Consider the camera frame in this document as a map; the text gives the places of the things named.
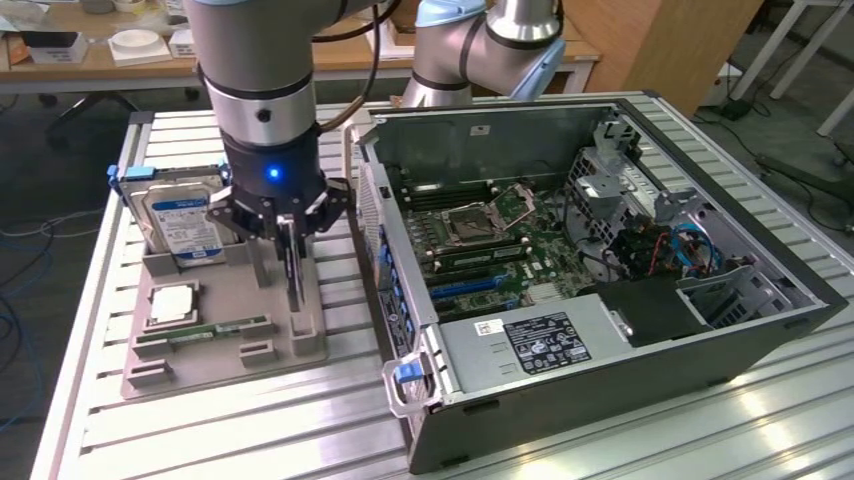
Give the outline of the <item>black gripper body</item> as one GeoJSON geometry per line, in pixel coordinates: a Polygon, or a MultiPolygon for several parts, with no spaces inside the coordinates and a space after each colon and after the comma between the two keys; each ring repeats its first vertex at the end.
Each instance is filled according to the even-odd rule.
{"type": "Polygon", "coordinates": [[[269,203],[277,214],[308,207],[327,188],[319,164],[319,131],[307,130],[282,144],[261,146],[221,134],[237,200],[257,210],[269,203]]]}

